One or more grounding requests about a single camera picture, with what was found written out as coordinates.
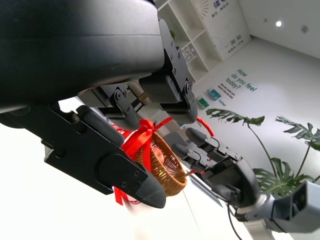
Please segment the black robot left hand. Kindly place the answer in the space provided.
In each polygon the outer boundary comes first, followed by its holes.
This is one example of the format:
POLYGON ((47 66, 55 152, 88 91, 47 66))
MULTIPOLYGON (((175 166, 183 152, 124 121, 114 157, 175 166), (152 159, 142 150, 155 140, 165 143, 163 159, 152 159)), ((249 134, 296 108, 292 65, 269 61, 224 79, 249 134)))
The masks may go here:
POLYGON ((163 187, 107 122, 139 127, 120 88, 132 80, 177 122, 196 121, 192 76, 153 2, 1 1, 0 122, 38 136, 45 162, 89 187, 162 209, 163 187))

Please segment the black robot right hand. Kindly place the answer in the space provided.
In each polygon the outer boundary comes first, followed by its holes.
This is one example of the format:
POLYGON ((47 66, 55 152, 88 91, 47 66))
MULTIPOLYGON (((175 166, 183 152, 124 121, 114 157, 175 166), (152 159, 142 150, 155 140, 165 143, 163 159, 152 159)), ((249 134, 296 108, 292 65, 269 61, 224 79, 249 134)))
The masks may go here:
POLYGON ((187 128, 193 146, 174 143, 171 150, 211 190, 237 208, 255 204, 260 198, 256 175, 247 161, 213 136, 187 128))

